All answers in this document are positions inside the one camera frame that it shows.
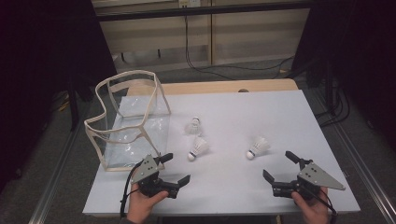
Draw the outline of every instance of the black cable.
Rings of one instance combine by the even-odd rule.
[[[233,79],[231,77],[226,77],[226,76],[224,76],[222,74],[219,74],[219,73],[207,72],[207,71],[204,71],[204,70],[211,69],[211,68],[236,68],[236,69],[246,69],[246,70],[252,70],[252,71],[265,71],[265,70],[278,68],[276,76],[272,77],[272,79],[274,79],[274,78],[279,76],[280,68],[281,68],[282,64],[287,62],[288,60],[294,58],[294,55],[293,55],[293,56],[291,56],[291,57],[289,57],[287,59],[284,59],[282,62],[280,62],[277,65],[270,66],[270,67],[265,67],[265,68],[248,68],[248,67],[235,66],[235,65],[215,65],[215,66],[207,66],[207,67],[203,67],[203,68],[199,68],[198,69],[192,64],[191,59],[190,59],[190,52],[189,52],[189,21],[187,19],[187,16],[184,17],[184,22],[186,24],[186,61],[187,61],[187,64],[189,65],[190,68],[192,68],[192,69],[194,69],[194,70],[196,70],[198,72],[201,72],[201,73],[213,74],[213,75],[216,75],[216,76],[219,76],[219,77],[224,77],[224,78],[227,78],[227,79],[230,79],[230,80],[235,80],[235,79]]]
[[[345,92],[344,92],[344,98],[346,99],[346,114],[344,115],[344,117],[341,118],[341,119],[337,119],[337,118],[330,119],[330,120],[328,120],[328,121],[326,121],[326,122],[320,124],[319,126],[320,126],[321,128],[326,127],[326,126],[329,126],[329,125],[334,124],[334,123],[342,122],[342,121],[346,120],[346,119],[349,117],[349,114],[350,114],[350,104],[349,104],[349,100],[347,99],[347,96],[346,96]]]
[[[128,192],[128,187],[129,187],[129,182],[131,181],[132,174],[133,174],[134,171],[137,169],[137,167],[139,167],[141,164],[142,164],[142,161],[140,161],[139,163],[137,163],[137,164],[134,166],[134,168],[132,168],[131,172],[128,174],[128,177],[127,177],[127,179],[126,179],[124,192],[123,192],[123,195],[122,195],[122,199],[121,199],[121,201],[120,201],[120,202],[121,202],[121,206],[120,206],[120,218],[126,217],[126,215],[125,215],[125,204],[126,204],[126,201],[127,201],[127,199],[128,199],[128,196],[129,196],[131,193],[137,191],[137,189],[136,189],[136,190],[131,191],[130,193],[127,193],[127,192]]]
[[[340,97],[340,95],[339,95],[338,92],[339,92],[339,88],[337,88],[337,92],[336,92],[336,94],[335,94],[335,105],[333,105],[331,108],[328,108],[325,112],[316,114],[315,117],[316,117],[317,119],[319,119],[320,117],[322,117],[322,116],[325,115],[325,114],[334,113],[335,110],[338,109],[338,106],[342,104],[342,102],[341,102],[341,97]]]
[[[198,72],[201,72],[201,73],[213,74],[213,75],[216,75],[216,76],[219,76],[219,77],[224,77],[224,78],[226,78],[226,79],[235,80],[235,79],[233,79],[233,78],[226,77],[226,76],[224,76],[224,75],[222,75],[222,74],[218,74],[218,73],[214,73],[214,72],[202,71],[201,69],[196,68],[196,67],[191,63],[191,60],[190,60],[190,53],[189,53],[189,21],[188,21],[188,19],[187,19],[187,16],[184,17],[184,22],[186,23],[186,60],[187,60],[187,64],[189,65],[189,67],[192,68],[192,69],[194,69],[194,70],[196,70],[196,71],[198,71]]]
[[[137,192],[138,190],[139,190],[139,189],[132,190],[131,192],[129,192],[129,193],[127,194],[127,196],[131,195],[132,193]]]
[[[329,196],[323,191],[322,193],[326,196],[327,200],[329,200],[329,203],[326,203],[325,201],[323,201],[321,198],[319,198],[318,195],[314,194],[311,190],[307,189],[306,187],[304,187],[304,185],[301,185],[301,189],[304,189],[307,193],[309,193],[312,197],[314,197],[316,200],[318,200],[320,203],[323,203],[326,207],[328,207],[330,210],[332,210],[332,218],[330,219],[330,223],[334,224],[335,221],[337,220],[337,212],[335,211],[335,209],[332,207],[332,202],[329,199]]]

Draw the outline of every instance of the electrical outlet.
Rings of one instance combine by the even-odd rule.
[[[190,6],[189,0],[178,0],[178,7],[183,8],[183,7],[189,7],[189,6]]]
[[[190,1],[190,7],[200,7],[201,6],[201,0],[189,0]]]

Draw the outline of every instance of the dark background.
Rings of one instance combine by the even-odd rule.
[[[116,75],[90,0],[0,3],[1,180],[22,168],[50,118],[53,95]]]
[[[373,127],[396,148],[396,3],[345,1],[311,8],[292,70],[317,86],[329,67]]]

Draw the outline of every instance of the wall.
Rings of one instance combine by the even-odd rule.
[[[258,0],[203,0],[202,6],[262,3]],[[178,1],[98,7],[97,13],[178,7]],[[253,62],[295,54],[309,9],[189,16],[189,47],[205,46],[208,64]],[[113,54],[150,49],[185,48],[182,17],[101,22]]]

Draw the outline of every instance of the human hand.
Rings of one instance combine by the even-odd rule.
[[[146,218],[149,217],[152,207],[156,203],[165,199],[169,193],[167,191],[161,191],[149,198],[148,196],[142,194],[138,188],[139,187],[137,184],[132,185],[131,191],[135,190],[135,192],[131,193],[129,198],[127,219],[133,223],[141,224],[144,223]]]
[[[319,192],[319,198],[324,202],[327,202],[327,188],[321,187]],[[304,200],[304,198],[297,192],[294,191],[291,197],[296,202],[296,204],[301,208],[303,212],[304,221],[307,224],[326,224],[328,223],[328,208],[326,205],[318,201],[317,199],[312,199],[309,202]]]

